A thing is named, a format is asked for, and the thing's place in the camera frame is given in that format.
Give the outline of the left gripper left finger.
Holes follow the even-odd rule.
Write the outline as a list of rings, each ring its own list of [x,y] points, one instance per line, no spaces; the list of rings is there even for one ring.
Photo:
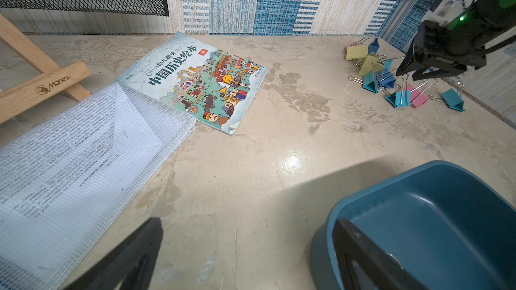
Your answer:
[[[67,289],[148,289],[163,240],[151,217]]]

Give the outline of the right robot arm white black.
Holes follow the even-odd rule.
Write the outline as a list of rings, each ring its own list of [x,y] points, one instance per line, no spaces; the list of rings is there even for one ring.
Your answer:
[[[515,37],[486,44],[514,27],[515,0],[473,0],[449,22],[422,21],[396,75],[411,73],[420,81],[478,70],[486,66],[487,55],[513,44]]]

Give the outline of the teal binder clip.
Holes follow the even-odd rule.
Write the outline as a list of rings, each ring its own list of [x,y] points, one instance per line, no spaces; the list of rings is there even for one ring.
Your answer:
[[[375,72],[370,71],[368,74],[364,75],[361,79],[349,75],[347,77],[350,81],[354,83],[358,83],[362,86],[363,89],[366,89],[372,93],[377,93],[380,91],[379,82]]]
[[[387,102],[394,108],[411,105],[411,91],[408,89],[408,77],[408,75],[403,75],[401,89],[395,93],[387,94],[385,97]]]

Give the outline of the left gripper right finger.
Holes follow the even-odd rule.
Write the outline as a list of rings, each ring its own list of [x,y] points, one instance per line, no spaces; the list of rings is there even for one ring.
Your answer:
[[[426,288],[348,219],[335,224],[333,244],[345,289]]]

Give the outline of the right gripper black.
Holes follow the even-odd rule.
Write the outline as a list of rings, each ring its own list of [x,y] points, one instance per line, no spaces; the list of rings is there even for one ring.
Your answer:
[[[414,71],[413,80],[420,81],[454,77],[462,74],[467,66],[485,67],[486,56],[479,53],[485,45],[484,32],[481,21],[456,20],[442,27],[435,21],[425,20],[396,70],[396,76]],[[427,72],[429,67],[439,69]]]

